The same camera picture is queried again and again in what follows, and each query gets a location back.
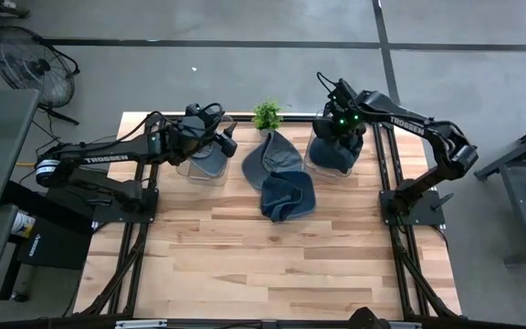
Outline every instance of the wooden table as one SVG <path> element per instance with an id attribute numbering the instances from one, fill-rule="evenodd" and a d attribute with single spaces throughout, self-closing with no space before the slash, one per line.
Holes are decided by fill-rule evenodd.
<path id="1" fill-rule="evenodd" d="M 125 112 L 119 135 L 145 115 Z M 284 123 L 279 131 L 303 156 L 310 129 L 310 123 Z M 401 130 L 396 135 L 405 177 L 424 173 L 421 140 Z M 382 187 L 372 130 L 352 175 L 336 181 L 312 175 L 315 212 L 282 224 L 261 216 L 259 192 L 241 171 L 261 137 L 245 122 L 233 138 L 238 149 L 224 186 L 189 184 L 174 167 L 160 167 L 158 215 L 150 226 L 135 316 L 346 320 L 368 306 L 379 317 L 401 319 L 389 231 L 377 200 Z M 385 135 L 384 144 L 388 152 Z M 132 179 L 135 166 L 113 164 L 109 176 Z M 110 224 L 93 237 L 75 312 L 89 306 L 115 271 L 122 230 L 122 224 Z M 459 313 L 443 239 L 432 228 L 415 232 L 424 275 Z M 417 309 L 413 280 L 408 284 Z"/>

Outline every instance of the green plant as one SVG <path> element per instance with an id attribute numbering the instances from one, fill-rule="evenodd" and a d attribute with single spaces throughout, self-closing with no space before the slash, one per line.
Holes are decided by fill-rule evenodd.
<path id="1" fill-rule="evenodd" d="M 255 107 L 253 122 L 259 130 L 275 130 L 283 120 L 278 113 L 283 110 L 276 101 L 264 101 Z"/>

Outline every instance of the fan stand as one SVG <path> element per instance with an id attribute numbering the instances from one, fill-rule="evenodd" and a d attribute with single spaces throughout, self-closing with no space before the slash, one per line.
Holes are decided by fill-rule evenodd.
<path id="1" fill-rule="evenodd" d="M 50 106 L 46 106 L 46 105 L 43 105 L 43 104 L 39 104 L 37 105 L 37 107 L 40 109 L 40 110 L 44 110 L 46 112 L 46 114 L 48 114 L 49 116 L 51 117 L 55 117 L 57 119 L 60 119 L 62 121 L 65 121 L 65 122 L 68 122 L 68 123 L 72 123 L 74 125 L 79 125 L 80 122 L 64 115 L 64 114 L 60 114 L 56 111 L 54 111 L 54 109 Z"/>

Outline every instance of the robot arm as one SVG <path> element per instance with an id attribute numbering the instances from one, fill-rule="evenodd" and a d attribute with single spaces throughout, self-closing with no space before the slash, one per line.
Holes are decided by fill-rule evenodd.
<path id="1" fill-rule="evenodd" d="M 324 107 L 323 117 L 313 124 L 319 138 L 346 138 L 365 123 L 381 122 L 414 133 L 430 143 L 437 166 L 415 180 L 405 180 L 395 190 L 392 207 L 396 212 L 406 215 L 425 191 L 444 180 L 463 177 L 478 160 L 476 146 L 453 122 L 435 121 L 409 111 L 379 91 L 364 90 L 358 94 L 343 79 L 328 82 L 334 86 L 330 90 L 324 85 L 330 92 L 330 101 Z"/>
<path id="2" fill-rule="evenodd" d="M 134 211 L 142 206 L 143 191 L 139 181 L 118 182 L 108 177 L 79 169 L 81 165 L 134 161 L 143 165 L 168 162 L 179 165 L 210 143 L 219 143 L 222 152 L 232 157 L 237 143 L 232 140 L 236 123 L 223 133 L 216 128 L 224 111 L 217 103 L 201 109 L 198 104 L 186 107 L 185 116 L 177 120 L 152 112 L 132 132 L 110 143 L 59 143 L 40 155 L 36 180 L 44 187 L 80 186 L 112 196 L 122 207 Z M 129 141 L 125 138 L 144 124 L 154 127 Z"/>

